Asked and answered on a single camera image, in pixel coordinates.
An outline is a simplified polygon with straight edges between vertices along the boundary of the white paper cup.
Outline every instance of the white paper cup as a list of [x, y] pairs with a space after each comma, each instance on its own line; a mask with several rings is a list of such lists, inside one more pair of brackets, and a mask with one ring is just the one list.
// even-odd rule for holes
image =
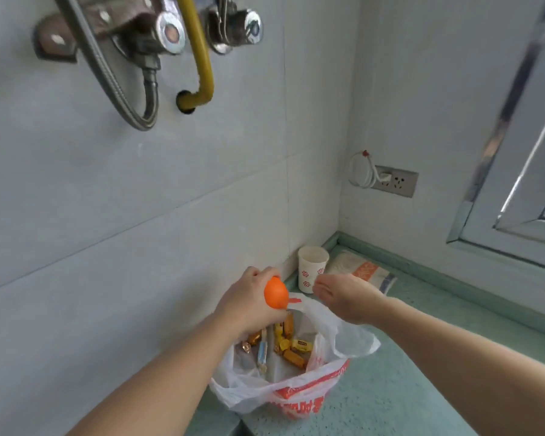
[[320, 246], [303, 246], [299, 249], [299, 289], [312, 293], [318, 275], [325, 271], [329, 253]]

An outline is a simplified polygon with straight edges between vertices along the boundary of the power cord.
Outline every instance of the power cord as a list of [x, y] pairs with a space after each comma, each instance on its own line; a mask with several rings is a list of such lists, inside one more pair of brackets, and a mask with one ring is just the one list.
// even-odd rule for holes
[[[361, 183], [357, 183], [353, 176], [353, 163], [355, 162], [357, 156], [362, 156], [364, 159], [367, 160], [367, 172], [365, 174], [365, 178]], [[354, 187], [359, 187], [363, 189], [373, 187], [377, 181], [390, 182], [392, 180], [391, 174], [379, 175], [378, 170], [376, 169], [373, 161], [371, 160], [371, 155], [370, 153], [368, 153], [367, 150], [358, 151], [349, 159], [348, 171], [349, 183], [352, 184]]]

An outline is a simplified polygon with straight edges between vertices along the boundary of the metal hose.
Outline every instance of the metal hose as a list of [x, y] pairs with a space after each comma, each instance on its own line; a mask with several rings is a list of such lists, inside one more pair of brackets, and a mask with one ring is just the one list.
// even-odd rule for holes
[[77, 0], [55, 0], [55, 2], [87, 63], [119, 114], [137, 130], [151, 129], [156, 123], [159, 105], [156, 71], [144, 70], [145, 111], [143, 116], [139, 116], [127, 101], [119, 82], [109, 67], [79, 2]]

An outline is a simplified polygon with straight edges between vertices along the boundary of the tiled wall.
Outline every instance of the tiled wall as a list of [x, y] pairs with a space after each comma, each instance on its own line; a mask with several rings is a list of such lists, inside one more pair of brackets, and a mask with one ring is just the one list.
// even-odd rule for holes
[[359, 0], [318, 1], [237, 0], [263, 43], [211, 55], [216, 93], [193, 116], [174, 107], [192, 55], [163, 58], [140, 133], [82, 59], [34, 57], [52, 0], [0, 0], [0, 434], [65, 432], [246, 266], [288, 272], [335, 232]]
[[545, 313], [545, 273], [446, 238], [545, 0], [363, 0], [348, 152], [420, 173], [343, 184], [342, 231]]

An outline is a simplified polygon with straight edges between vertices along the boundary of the green countertop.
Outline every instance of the green countertop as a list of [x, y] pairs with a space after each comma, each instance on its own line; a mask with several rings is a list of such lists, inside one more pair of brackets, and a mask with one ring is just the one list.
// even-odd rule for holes
[[[332, 256], [341, 249], [337, 246]], [[545, 363], [545, 335], [389, 269], [398, 277], [389, 296]], [[381, 331], [375, 333], [381, 348], [351, 361], [319, 414], [289, 420], [274, 406], [263, 406], [242, 416], [247, 428], [255, 436], [475, 434], [401, 349]]]

